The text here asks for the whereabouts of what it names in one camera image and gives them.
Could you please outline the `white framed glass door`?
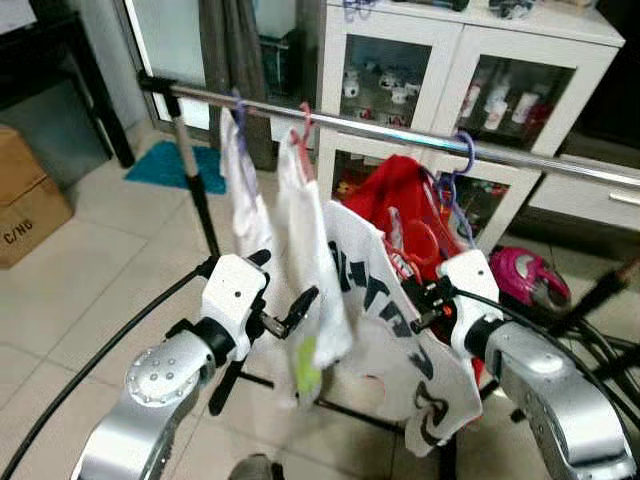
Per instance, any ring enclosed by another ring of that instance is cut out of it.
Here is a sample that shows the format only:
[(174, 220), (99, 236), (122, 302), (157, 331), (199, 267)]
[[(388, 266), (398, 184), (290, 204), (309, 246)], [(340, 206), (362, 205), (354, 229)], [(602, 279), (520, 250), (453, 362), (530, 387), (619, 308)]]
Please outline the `white framed glass door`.
[[(122, 0), (141, 68), (205, 87), (197, 0)], [(325, 0), (253, 0), (271, 105), (317, 106)]]

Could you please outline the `teal floor mat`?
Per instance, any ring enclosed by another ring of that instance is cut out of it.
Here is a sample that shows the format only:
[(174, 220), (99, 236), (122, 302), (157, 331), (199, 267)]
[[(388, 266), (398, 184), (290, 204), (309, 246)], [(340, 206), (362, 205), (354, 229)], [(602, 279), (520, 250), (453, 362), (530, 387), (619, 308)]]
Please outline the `teal floor mat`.
[[(207, 195), (224, 195), (227, 183), (220, 173), (219, 152), (209, 146), (195, 146), (193, 154)], [(174, 141), (155, 143), (125, 173), (124, 179), (151, 186), (188, 189), (186, 169)]]

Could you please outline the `grey robot foot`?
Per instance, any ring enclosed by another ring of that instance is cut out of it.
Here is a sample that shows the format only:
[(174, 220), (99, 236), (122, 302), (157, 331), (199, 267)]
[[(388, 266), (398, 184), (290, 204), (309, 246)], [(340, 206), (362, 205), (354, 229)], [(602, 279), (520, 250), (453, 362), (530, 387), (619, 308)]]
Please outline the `grey robot foot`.
[(266, 454), (251, 454), (236, 463), (227, 480), (285, 480), (283, 466)]

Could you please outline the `red T-shirt with white print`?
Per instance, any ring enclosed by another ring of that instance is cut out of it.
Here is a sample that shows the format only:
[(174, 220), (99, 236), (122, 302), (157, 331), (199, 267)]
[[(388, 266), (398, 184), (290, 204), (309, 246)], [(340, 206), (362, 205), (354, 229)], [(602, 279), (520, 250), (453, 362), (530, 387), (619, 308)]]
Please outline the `red T-shirt with white print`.
[(433, 230), (442, 247), (443, 261), (462, 253), (454, 242), (451, 215), (428, 202), (428, 169), (410, 156), (392, 155), (365, 182), (352, 189), (340, 204), (369, 221), (381, 233), (381, 246), (389, 227), (388, 209), (397, 209), (403, 220), (419, 219)]

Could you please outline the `red plastic hanger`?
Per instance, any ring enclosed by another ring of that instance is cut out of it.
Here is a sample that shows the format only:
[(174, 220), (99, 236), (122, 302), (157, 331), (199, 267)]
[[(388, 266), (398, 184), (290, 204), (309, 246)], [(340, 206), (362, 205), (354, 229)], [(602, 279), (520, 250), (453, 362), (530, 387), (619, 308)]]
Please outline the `red plastic hanger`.
[(387, 212), (389, 227), (383, 243), (394, 273), (401, 280), (435, 282), (443, 255), (433, 230), (419, 219), (403, 220), (396, 207)]

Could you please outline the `black side table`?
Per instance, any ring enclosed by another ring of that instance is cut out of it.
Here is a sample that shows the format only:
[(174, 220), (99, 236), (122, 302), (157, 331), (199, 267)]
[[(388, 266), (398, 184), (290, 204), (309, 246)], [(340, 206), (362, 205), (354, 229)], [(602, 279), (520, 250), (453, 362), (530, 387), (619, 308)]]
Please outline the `black side table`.
[(116, 113), (108, 82), (93, 55), (84, 15), (65, 0), (0, 0), (0, 86), (31, 83), (50, 76), (52, 55), (68, 52), (87, 92), (90, 114), (99, 120), (104, 141), (123, 168), (136, 164), (125, 127)]

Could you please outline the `pink vacuum cleaner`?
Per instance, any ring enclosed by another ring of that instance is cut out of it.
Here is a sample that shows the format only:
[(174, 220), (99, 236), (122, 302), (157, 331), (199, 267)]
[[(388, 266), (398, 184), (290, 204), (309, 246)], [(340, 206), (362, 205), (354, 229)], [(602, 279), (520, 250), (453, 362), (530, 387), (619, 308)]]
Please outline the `pink vacuum cleaner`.
[(554, 265), (524, 247), (497, 246), (489, 256), (490, 268), (500, 292), (522, 305), (550, 311), (567, 311), (571, 289)]

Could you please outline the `metal clothes rack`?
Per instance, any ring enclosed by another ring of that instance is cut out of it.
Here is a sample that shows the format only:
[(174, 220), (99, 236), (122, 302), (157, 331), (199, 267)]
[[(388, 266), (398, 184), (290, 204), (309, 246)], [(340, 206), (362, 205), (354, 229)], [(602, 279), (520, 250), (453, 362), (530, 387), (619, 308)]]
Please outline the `metal clothes rack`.
[[(174, 81), (165, 77), (151, 76), (151, 74), (141, 72), (138, 74), (138, 83), (142, 91), (148, 93), (159, 93), (165, 102), (166, 109), (173, 116), (179, 116), (180, 100), (182, 99), (195, 99), (207, 104), (220, 106), (220, 108), (229, 108), (233, 111), (234, 97), (230, 95), (223, 95), (223, 93), (212, 93), (209, 91), (198, 90), (196, 87), (189, 87), (186, 84)], [(294, 118), (302, 120), (303, 113), (301, 110), (279, 108), (279, 106), (268, 104), (268, 102), (255, 102), (244, 101), (246, 105), (246, 115), (265, 116), (265, 118)], [(465, 155), (466, 143), (458, 138), (448, 140), (448, 138), (438, 136), (438, 134), (428, 134), (417, 131), (411, 131), (402, 127), (384, 127), (384, 125), (376, 125), (370, 122), (361, 122), (361, 120), (353, 119), (351, 116), (333, 116), (328, 114), (312, 114), (312, 120), (314, 124), (323, 125), (328, 129), (334, 129), (342, 133), (356, 134), (356, 136), (367, 137), (370, 140), (384, 140), (399, 145), (412, 145), (417, 147), (430, 148), (439, 152), (445, 152), (445, 154), (451, 155)], [(557, 157), (545, 157), (536, 154), (527, 154), (527, 152), (521, 152), (513, 150), (513, 148), (500, 147), (500, 146), (485, 146), (475, 145), (475, 151), (477, 159), (489, 161), (489, 163), (500, 164), (504, 166), (516, 166), (516, 168), (530, 168), (539, 170), (544, 173), (559, 173), (564, 175), (572, 175), (572, 177), (584, 177), (588, 179), (600, 180), (600, 182), (609, 182), (617, 184), (617, 186), (640, 186), (640, 178), (637, 173), (623, 172), (618, 166), (602, 164), (602, 163), (588, 163), (588, 161), (576, 161), (567, 159), (557, 159)], [(580, 329), (584, 333), (585, 342), (588, 346), (599, 346), (603, 349), (604, 357), (602, 364), (598, 367), (588, 367), (581, 360), (584, 370), (596, 370), (604, 364), (605, 361), (614, 360), (614, 342), (609, 340), (605, 335), (599, 333), (598, 329), (595, 329), (593, 325), (585, 319), (585, 308), (576, 308), (572, 311), (571, 315), (563, 320), (563, 326), (567, 330)], [(451, 334), (449, 333), (433, 333), (428, 330), (438, 340), (442, 340), (445, 344), (451, 343)], [(568, 351), (575, 353), (572, 349), (567, 348)], [(634, 344), (623, 343), (623, 356), (617, 358), (617, 360), (623, 360), (623, 358), (637, 357), (637, 347)], [(468, 358), (470, 361), (466, 361), (468, 365), (472, 366), (472, 361), (475, 357)], [(602, 383), (605, 387), (608, 387), (608, 381), (616, 379), (622, 381), (626, 379), (628, 367), (625, 370), (625, 376), (621, 378), (605, 378), (602, 376)], [(627, 404), (631, 410), (635, 411), (635, 404), (639, 402), (639, 396), (637, 393), (625, 393), (621, 390), (614, 390), (618, 396), (622, 397), (622, 401)], [(507, 396), (513, 401), (513, 394), (507, 393)], [(634, 424), (636, 420), (628, 419), (628, 416), (623, 415), (620, 412), (620, 417), (623, 422), (623, 431), (625, 431), (625, 444), (630, 445), (632, 451), (632, 442), (628, 438), (627, 425)], [(445, 458), (442, 461), (442, 476), (453, 477), (454, 476), (454, 463), (456, 463), (456, 454), (454, 454), (454, 439), (451, 438), (452, 443), (448, 447), (442, 445), (442, 449), (445, 451)], [(553, 472), (548, 470), (550, 476), (553, 476)]]

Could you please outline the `purple plastic hanger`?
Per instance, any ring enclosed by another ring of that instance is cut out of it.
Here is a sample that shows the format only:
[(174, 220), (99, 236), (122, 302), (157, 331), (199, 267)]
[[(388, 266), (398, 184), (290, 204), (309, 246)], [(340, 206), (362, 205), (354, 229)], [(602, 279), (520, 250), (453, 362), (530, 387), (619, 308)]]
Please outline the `purple plastic hanger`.
[(232, 92), (232, 96), (234, 97), (234, 108), (233, 108), (233, 120), (236, 123), (236, 138), (239, 147), (243, 154), (248, 154), (250, 152), (250, 148), (247, 146), (247, 138), (244, 137), (244, 133), (246, 133), (246, 105), (244, 105), (244, 100), (239, 92), (238, 88), (232, 88), (230, 90)]
[(461, 251), (474, 250), (477, 246), (474, 229), (470, 220), (466, 218), (466, 212), (460, 206), (460, 192), (457, 189), (457, 179), (462, 175), (470, 173), (477, 160), (475, 151), (475, 141), (470, 133), (460, 131), (456, 134), (458, 140), (466, 143), (467, 163), (461, 169), (454, 169), (453, 172), (443, 172), (439, 175), (428, 172), (428, 186), (424, 186), (426, 197), (431, 206), (443, 207), (445, 212), (452, 215), (453, 219), (460, 221), (463, 234), (461, 237), (454, 236), (454, 242), (460, 246)]

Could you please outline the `small plain white garment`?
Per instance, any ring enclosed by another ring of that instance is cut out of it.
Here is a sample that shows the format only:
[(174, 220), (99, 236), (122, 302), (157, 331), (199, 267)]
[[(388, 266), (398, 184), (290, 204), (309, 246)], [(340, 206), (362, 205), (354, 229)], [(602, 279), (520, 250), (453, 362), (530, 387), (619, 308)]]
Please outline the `small plain white garment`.
[(232, 232), (238, 255), (250, 257), (253, 253), (268, 251), (271, 259), (279, 255), (274, 237), (273, 220), (262, 197), (259, 179), (253, 165), (247, 140), (229, 108), (221, 110), (219, 118), (221, 165), (227, 195), (232, 204)]

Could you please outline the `grey curtain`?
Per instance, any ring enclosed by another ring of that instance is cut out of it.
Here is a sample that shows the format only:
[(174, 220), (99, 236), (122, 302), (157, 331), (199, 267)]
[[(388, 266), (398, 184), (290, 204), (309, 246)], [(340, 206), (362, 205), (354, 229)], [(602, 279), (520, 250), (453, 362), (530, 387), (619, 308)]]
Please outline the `grey curtain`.
[[(242, 99), (268, 101), (253, 0), (197, 0), (197, 12), (206, 90), (237, 90)], [(270, 120), (248, 116), (244, 136), (255, 168), (275, 172), (278, 161)]]

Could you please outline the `white garment with green patch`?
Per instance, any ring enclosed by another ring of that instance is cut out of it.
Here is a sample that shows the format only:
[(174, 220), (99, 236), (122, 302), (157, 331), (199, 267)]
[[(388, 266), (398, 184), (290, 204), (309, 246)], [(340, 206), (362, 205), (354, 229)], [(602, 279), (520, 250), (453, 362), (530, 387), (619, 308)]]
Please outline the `white garment with green patch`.
[(276, 220), (282, 229), (289, 300), (315, 289), (305, 317), (288, 337), (297, 404), (315, 402), (323, 390), (324, 371), (337, 364), (355, 343), (338, 282), (337, 266), (326, 237), (325, 202), (297, 129), (283, 134), (276, 169)]

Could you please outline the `closed brown cardboard box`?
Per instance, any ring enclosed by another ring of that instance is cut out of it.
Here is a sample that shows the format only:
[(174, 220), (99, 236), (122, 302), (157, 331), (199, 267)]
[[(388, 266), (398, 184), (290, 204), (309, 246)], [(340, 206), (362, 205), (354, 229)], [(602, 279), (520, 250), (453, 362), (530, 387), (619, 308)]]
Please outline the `closed brown cardboard box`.
[(22, 134), (0, 125), (0, 270), (14, 268), (72, 214)]

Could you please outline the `pink plastic hanger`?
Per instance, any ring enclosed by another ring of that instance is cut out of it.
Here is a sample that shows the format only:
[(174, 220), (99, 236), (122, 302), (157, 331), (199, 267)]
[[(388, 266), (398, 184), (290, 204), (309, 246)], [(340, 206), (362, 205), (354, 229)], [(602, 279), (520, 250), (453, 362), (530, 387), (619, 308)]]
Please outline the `pink plastic hanger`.
[(310, 131), (314, 127), (312, 110), (308, 102), (302, 102), (300, 109), (303, 113), (301, 127), (293, 127), (291, 129), (291, 147), (294, 156), (296, 156), (296, 168), (294, 169), (301, 175), (303, 182), (315, 182), (314, 165), (308, 159), (308, 137), (310, 137)]

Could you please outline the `white shirt with black print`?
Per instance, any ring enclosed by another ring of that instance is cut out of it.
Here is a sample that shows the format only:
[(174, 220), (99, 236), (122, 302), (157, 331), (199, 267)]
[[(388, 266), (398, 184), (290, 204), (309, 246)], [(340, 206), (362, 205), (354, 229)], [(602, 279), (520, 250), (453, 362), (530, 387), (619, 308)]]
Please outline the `white shirt with black print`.
[(323, 219), (355, 335), (339, 369), (380, 380), (379, 412), (402, 422), (408, 451), (428, 456), (483, 415), (474, 367), (430, 332), (413, 329), (420, 312), (381, 230), (334, 200), (324, 202)]

